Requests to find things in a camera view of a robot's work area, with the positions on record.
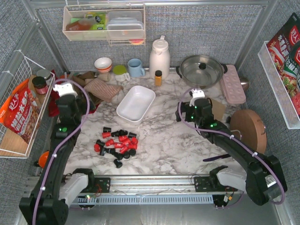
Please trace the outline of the pink striped cloth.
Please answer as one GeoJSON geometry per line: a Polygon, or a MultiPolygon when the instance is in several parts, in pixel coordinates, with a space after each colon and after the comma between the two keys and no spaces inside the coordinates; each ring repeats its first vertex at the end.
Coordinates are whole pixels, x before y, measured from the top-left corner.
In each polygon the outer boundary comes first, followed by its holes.
{"type": "Polygon", "coordinates": [[[89,94],[94,104],[105,101],[110,103],[123,87],[115,84],[108,84],[101,79],[86,79],[84,89],[89,94]]]}

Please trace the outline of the white rectangular storage basket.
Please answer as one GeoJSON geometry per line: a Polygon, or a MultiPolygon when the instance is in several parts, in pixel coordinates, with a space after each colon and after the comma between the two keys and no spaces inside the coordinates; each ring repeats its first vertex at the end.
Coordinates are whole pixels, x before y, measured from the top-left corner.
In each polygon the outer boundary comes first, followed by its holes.
{"type": "Polygon", "coordinates": [[[153,90],[136,85],[129,90],[119,103],[116,113],[125,121],[139,125],[155,98],[156,94],[153,90]]]}

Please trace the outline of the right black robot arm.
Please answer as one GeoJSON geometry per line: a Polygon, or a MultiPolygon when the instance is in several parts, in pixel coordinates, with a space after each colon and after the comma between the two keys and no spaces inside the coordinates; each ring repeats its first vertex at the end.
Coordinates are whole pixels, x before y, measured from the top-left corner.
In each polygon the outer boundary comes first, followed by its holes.
{"type": "Polygon", "coordinates": [[[177,122],[197,131],[241,165],[246,172],[245,192],[256,205],[284,203],[287,184],[279,159],[258,153],[238,140],[224,123],[214,119],[209,99],[199,98],[192,105],[180,101],[175,115],[177,122]]]}

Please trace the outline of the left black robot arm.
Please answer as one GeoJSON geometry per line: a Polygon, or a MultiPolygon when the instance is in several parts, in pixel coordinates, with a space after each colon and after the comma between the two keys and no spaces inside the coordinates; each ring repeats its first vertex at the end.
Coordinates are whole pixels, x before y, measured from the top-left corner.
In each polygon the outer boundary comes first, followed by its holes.
{"type": "Polygon", "coordinates": [[[68,218],[70,205],[84,190],[94,185],[91,169],[83,169],[71,176],[63,185],[63,173],[73,151],[86,115],[88,103],[81,97],[67,94],[56,100],[59,119],[52,130],[50,150],[38,182],[28,197],[19,203],[29,225],[63,225],[68,218]]]}

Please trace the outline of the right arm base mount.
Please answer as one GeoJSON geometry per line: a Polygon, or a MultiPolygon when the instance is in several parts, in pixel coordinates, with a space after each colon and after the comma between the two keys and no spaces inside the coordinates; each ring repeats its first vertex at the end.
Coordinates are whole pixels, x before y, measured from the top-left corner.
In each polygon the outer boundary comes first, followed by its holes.
{"type": "Polygon", "coordinates": [[[237,189],[230,186],[223,186],[220,184],[217,173],[222,169],[226,169],[228,166],[222,165],[209,172],[208,176],[197,175],[194,177],[194,187],[196,192],[224,192],[226,188],[231,191],[237,191],[237,189]]]}

